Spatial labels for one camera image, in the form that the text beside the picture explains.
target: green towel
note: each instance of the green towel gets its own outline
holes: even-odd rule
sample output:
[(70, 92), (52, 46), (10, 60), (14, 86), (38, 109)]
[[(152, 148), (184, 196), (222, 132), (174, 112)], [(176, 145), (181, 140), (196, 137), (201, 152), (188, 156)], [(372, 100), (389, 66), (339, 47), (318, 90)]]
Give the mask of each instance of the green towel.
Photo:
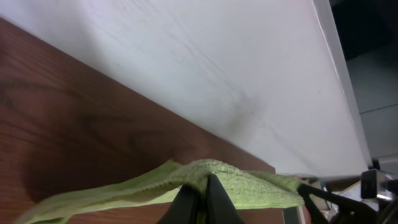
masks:
[(237, 209), (288, 208), (304, 204), (297, 193), (302, 181), (293, 177), (243, 171), (215, 160), (199, 160), (185, 166), (167, 161), (120, 184), (50, 197), (21, 216), (16, 224), (61, 224), (76, 214), (171, 202), (179, 187), (185, 184), (204, 195), (210, 174), (217, 175)]

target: white surface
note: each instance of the white surface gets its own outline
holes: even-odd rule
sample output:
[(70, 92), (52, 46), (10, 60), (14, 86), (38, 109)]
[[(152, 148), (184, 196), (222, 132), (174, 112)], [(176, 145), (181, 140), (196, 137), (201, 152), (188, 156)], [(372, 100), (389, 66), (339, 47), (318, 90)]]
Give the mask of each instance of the white surface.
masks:
[(366, 169), (310, 0), (2, 0), (0, 15), (279, 173)]

